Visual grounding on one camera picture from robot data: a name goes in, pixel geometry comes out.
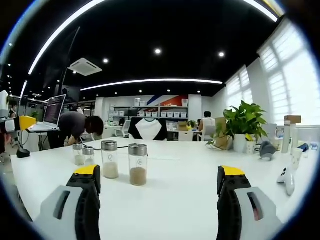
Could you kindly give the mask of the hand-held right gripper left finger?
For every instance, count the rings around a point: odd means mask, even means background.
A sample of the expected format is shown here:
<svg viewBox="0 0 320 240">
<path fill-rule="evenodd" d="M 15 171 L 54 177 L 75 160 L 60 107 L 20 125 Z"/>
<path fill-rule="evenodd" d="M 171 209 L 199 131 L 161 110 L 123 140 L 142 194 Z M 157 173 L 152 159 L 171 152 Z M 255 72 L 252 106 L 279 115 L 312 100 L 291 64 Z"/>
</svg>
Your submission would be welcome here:
<svg viewBox="0 0 320 240">
<path fill-rule="evenodd" d="M 101 169 L 80 167 L 41 204 L 34 228 L 46 240 L 99 240 Z"/>
</svg>

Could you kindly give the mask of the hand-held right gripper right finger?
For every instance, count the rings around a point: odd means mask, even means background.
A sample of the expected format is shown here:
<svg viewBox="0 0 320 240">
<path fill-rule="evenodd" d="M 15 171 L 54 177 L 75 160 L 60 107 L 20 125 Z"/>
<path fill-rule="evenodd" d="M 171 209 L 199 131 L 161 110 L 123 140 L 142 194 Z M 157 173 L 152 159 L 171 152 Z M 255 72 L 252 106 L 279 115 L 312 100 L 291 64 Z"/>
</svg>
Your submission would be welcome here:
<svg viewBox="0 0 320 240">
<path fill-rule="evenodd" d="M 283 227 L 274 202 L 241 169 L 218 167 L 217 196 L 218 240 L 272 240 Z"/>
</svg>

